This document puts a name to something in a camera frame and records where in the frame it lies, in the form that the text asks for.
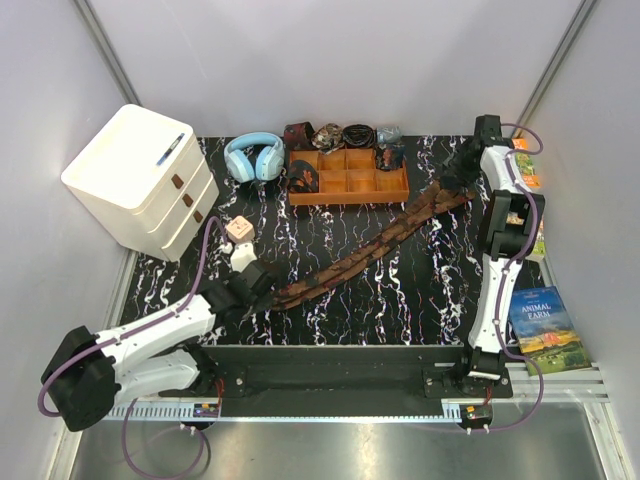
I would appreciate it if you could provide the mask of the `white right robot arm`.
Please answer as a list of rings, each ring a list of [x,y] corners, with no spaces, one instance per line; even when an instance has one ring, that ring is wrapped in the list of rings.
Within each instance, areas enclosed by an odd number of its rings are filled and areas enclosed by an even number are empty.
[[[502,381],[506,359],[506,324],[516,279],[534,246],[545,198],[534,193],[518,171],[516,156],[529,155],[504,136],[497,115],[475,120],[473,136],[445,163],[443,187],[468,188],[484,176],[491,190],[478,233],[482,251],[482,287],[468,347],[452,369],[452,382],[466,396],[476,396]]]

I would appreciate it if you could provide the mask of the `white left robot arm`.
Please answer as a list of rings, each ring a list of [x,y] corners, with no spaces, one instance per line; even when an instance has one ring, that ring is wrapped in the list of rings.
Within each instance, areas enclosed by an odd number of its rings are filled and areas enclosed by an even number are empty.
[[[45,368],[41,399],[71,432],[88,429],[121,404],[182,391],[203,396],[214,389],[215,361],[198,346],[217,321],[237,320],[269,294],[273,266],[251,261],[242,271],[212,281],[174,304],[125,326],[92,333],[69,331]]]

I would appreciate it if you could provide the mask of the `brown floral long tie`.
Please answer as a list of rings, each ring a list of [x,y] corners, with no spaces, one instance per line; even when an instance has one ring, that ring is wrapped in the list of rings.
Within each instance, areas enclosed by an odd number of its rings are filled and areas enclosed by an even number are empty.
[[[270,296],[268,308],[288,310],[336,288],[390,253],[435,216],[474,198],[475,192],[466,187],[449,189],[443,179],[434,181],[370,241],[326,269],[275,292]]]

